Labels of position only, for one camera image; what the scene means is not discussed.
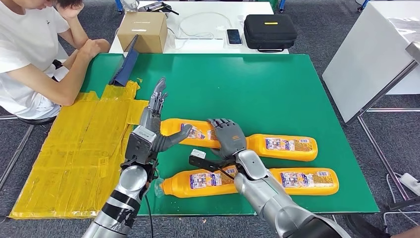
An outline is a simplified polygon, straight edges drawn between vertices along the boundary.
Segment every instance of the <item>orange plastic bottle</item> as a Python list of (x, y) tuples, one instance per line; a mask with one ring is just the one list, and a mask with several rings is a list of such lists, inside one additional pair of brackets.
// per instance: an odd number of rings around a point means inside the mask
[[(193, 131), (180, 144), (220, 148), (220, 143), (207, 121), (166, 119), (162, 121), (160, 131), (163, 135), (171, 135), (178, 132), (186, 124), (192, 125)], [(259, 156), (263, 157), (311, 161), (318, 154), (316, 141), (305, 136), (254, 134), (248, 136), (246, 140), (247, 149), (254, 150)]]
[[(238, 173), (235, 166), (224, 168), (233, 177)], [(326, 168), (269, 169), (290, 195), (331, 195), (338, 191), (336, 173)], [(155, 185), (159, 195), (179, 198), (201, 197), (237, 193), (233, 180), (220, 171), (183, 171)]]

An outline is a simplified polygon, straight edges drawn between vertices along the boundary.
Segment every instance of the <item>yellow taped surface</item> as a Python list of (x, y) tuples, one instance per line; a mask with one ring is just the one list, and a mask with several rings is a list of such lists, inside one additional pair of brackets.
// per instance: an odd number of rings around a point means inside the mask
[(100, 100), (94, 92), (80, 93), (74, 105), (61, 109), (11, 218), (98, 214), (119, 178), (119, 165), (133, 130), (127, 122), (144, 108), (144, 101), (133, 100), (137, 89), (137, 83), (131, 81), (126, 87), (108, 85)]
[(138, 125), (143, 109), (149, 104), (146, 100), (132, 100), (127, 115), (127, 124)]

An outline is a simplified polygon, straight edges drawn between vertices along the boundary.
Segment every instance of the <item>gray robotic hand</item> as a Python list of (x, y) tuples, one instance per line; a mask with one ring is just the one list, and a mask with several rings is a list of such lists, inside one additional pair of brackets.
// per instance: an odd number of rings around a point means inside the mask
[(220, 150), (212, 149), (213, 153), (224, 158), (231, 159), (236, 153), (247, 148), (247, 142), (242, 129), (232, 120), (208, 119), (219, 141)]
[(157, 153), (166, 151), (169, 147), (178, 144), (188, 137), (192, 130), (191, 125), (185, 125), (179, 132), (164, 136), (160, 133), (160, 114), (167, 93), (166, 79), (161, 78), (150, 96), (149, 104), (143, 109), (139, 126), (130, 134), (125, 158), (136, 161), (142, 165), (156, 160)]

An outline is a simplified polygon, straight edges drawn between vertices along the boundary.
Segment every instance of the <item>smartphone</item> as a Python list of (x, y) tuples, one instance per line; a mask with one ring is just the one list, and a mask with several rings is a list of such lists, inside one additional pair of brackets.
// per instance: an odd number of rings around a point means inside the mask
[(227, 43), (230, 46), (241, 46), (242, 40), (238, 29), (227, 29)]

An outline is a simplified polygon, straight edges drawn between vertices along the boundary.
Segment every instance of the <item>green table mat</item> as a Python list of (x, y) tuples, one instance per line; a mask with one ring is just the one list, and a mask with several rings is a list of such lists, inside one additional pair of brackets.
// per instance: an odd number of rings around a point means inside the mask
[[(121, 57), (96, 57), (82, 91), (94, 90), (100, 96)], [(141, 54), (130, 76), (131, 80), (143, 80), (136, 99), (148, 100), (163, 76), (168, 97), (162, 119), (228, 118), (237, 122), (246, 136), (263, 133), (315, 138), (319, 152), (314, 161), (262, 158), (268, 168), (327, 167), (337, 173), (340, 189), (336, 194), (292, 196), (300, 206), (317, 213), (379, 211), (308, 55)], [(197, 169), (188, 164), (193, 148), (176, 145), (160, 153), (160, 177)], [(215, 158), (209, 149), (198, 149), (205, 151), (207, 158)], [(239, 194), (156, 198), (152, 184), (147, 196), (153, 215), (254, 214)], [(148, 214), (145, 203), (139, 214)]]

